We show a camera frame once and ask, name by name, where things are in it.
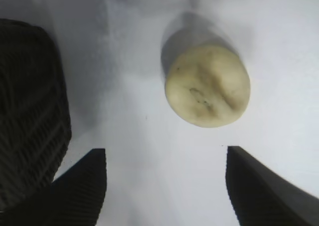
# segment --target black ribbed surface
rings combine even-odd
[[[107,187],[104,149],[90,151],[69,171],[3,215],[3,226],[94,226]]]
[[[308,226],[271,191],[262,178],[228,147],[226,185],[241,226]]]
[[[39,27],[0,19],[0,210],[52,182],[70,138],[52,40]]]

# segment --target white surface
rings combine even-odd
[[[201,0],[252,82],[244,116],[217,129],[185,123],[165,99],[163,32],[186,9],[188,0],[0,0],[0,17],[44,26],[61,50],[74,135],[58,175],[107,149],[100,226],[237,226],[227,145],[319,197],[319,0]]]

